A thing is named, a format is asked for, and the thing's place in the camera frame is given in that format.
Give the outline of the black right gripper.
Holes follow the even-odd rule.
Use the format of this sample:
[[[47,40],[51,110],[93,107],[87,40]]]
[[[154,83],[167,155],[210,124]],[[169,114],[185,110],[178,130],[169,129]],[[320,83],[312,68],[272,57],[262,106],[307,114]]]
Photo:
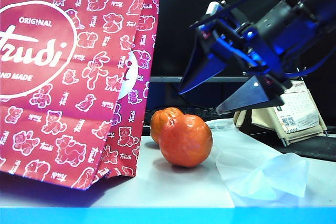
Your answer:
[[[274,8],[253,23],[225,2],[210,2],[201,22],[179,94],[220,73],[235,58],[252,77],[216,108],[217,114],[284,105],[281,95],[292,86],[281,62],[289,48],[290,20]]]

